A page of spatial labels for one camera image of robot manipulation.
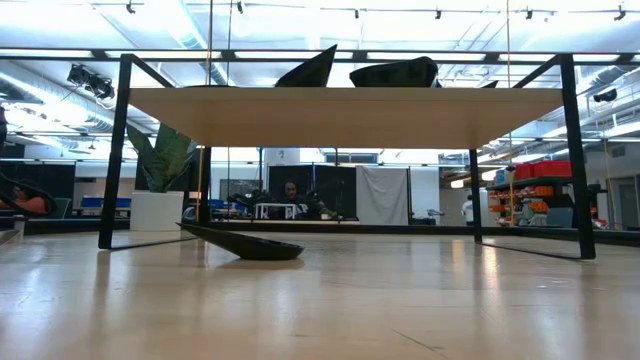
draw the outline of desk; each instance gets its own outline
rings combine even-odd
[[[298,214],[298,206],[296,204],[262,203],[256,204],[256,217],[258,219],[268,219],[269,208],[272,207],[284,208],[285,220],[295,220]]]

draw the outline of black boat-shaped object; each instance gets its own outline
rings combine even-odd
[[[292,260],[304,250],[303,246],[280,241],[261,239],[228,231],[214,230],[194,224],[179,223],[186,230],[202,240],[219,246],[245,260],[281,261]]]

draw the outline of shelf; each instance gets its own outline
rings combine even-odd
[[[477,149],[562,106],[557,89],[131,89],[204,146]]]
[[[555,178],[555,177],[541,177],[533,179],[518,180],[513,182],[513,188],[523,188],[526,186],[536,185],[557,185],[557,184],[569,184],[573,182],[573,178]],[[509,183],[488,186],[487,190],[509,190]]]

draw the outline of chair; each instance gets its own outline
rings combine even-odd
[[[71,203],[71,199],[69,198],[55,198],[56,205],[58,209],[51,213],[48,217],[50,219],[64,219],[67,215],[67,210],[69,209],[69,204]]]

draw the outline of ceiling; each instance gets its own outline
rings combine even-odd
[[[129,1],[118,0],[0,0],[0,33],[3,34],[0,38],[0,48],[159,51],[206,48],[210,6],[208,0],[133,1],[132,8],[135,13],[127,10],[127,4]],[[625,16],[616,21],[614,18],[620,16],[621,4]],[[212,42],[214,50],[262,50],[265,57],[269,57],[265,50],[321,50],[334,44],[338,44],[339,50],[381,52],[640,51],[640,38],[637,36],[640,33],[640,1],[513,0],[508,12],[509,26],[505,5],[504,0],[253,0],[233,3],[215,1]],[[56,56],[51,50],[46,54]],[[72,135],[77,146],[99,143],[106,151],[100,156],[106,158],[109,138],[100,134],[109,132],[105,124],[108,125],[112,119],[115,101],[97,101],[88,91],[75,89],[66,80],[72,64],[86,65],[89,71],[112,79],[113,85],[117,87],[117,62],[0,60],[0,74],[3,71],[19,73],[20,76],[16,75],[12,79],[31,84],[46,92],[53,92],[56,95],[54,99],[57,100],[52,101],[60,101],[67,94],[73,93],[73,96],[65,98],[62,102],[71,102],[73,106],[81,107],[87,117],[86,123],[79,124],[78,119],[71,119],[73,116],[67,117],[64,112],[54,112],[49,114],[50,116],[44,116],[46,120],[54,122],[46,130],[74,133]],[[298,64],[299,62],[276,60],[231,63],[219,61],[214,66],[214,73],[217,74],[214,81],[222,79],[224,82],[244,87],[271,86],[280,76]],[[150,65],[176,86],[205,83],[206,71],[199,62],[166,61],[150,62]],[[336,62],[329,86],[352,86],[349,73],[369,65],[371,64]],[[446,87],[477,87],[493,80],[499,80],[500,87],[508,87],[536,67],[441,65],[438,77]],[[605,68],[579,67],[578,87],[589,88],[593,75]],[[583,117],[588,118],[594,115],[594,111],[609,110],[633,101],[636,98],[637,77],[633,70],[635,67],[628,69],[627,73],[630,75],[625,75],[623,80],[617,79],[620,96],[615,103],[595,104],[587,97],[580,98]],[[132,86],[153,87],[158,84],[142,71],[135,69]],[[559,69],[552,68],[529,86],[559,87]],[[25,86],[17,88],[29,93]],[[47,105],[49,104],[46,104],[46,101],[44,106],[21,105],[14,102],[9,110],[24,112],[26,109],[30,112],[28,115],[40,116],[49,112],[50,106]],[[129,110],[129,120],[132,123],[150,134],[157,131],[157,121],[135,108],[130,107]],[[625,121],[636,121],[635,112]],[[562,123],[562,113],[550,114],[540,121],[533,121],[528,126],[518,129],[512,135],[520,138],[541,137],[557,131],[562,127]],[[600,120],[585,124],[586,136],[597,136],[598,129],[603,126],[609,125]],[[42,126],[33,125],[29,128],[24,123],[14,127],[14,130],[16,128],[22,131],[42,130]],[[95,136],[78,137],[76,133],[95,133]],[[59,135],[42,137],[51,138],[47,140],[47,145],[54,146],[57,141],[62,147],[75,146],[73,142],[67,141],[68,139],[60,141],[63,137]],[[635,133],[627,132],[622,135],[633,136]],[[30,136],[12,139],[30,144],[35,141],[32,136],[30,139],[25,138]],[[517,144],[516,148],[523,146],[527,148],[525,151],[530,153],[529,148],[539,148],[540,144],[525,140],[523,144]],[[502,153],[506,147],[506,142],[503,141],[485,151]],[[513,151],[513,144],[508,148]],[[545,145],[544,151],[555,153],[561,150],[561,147]]]

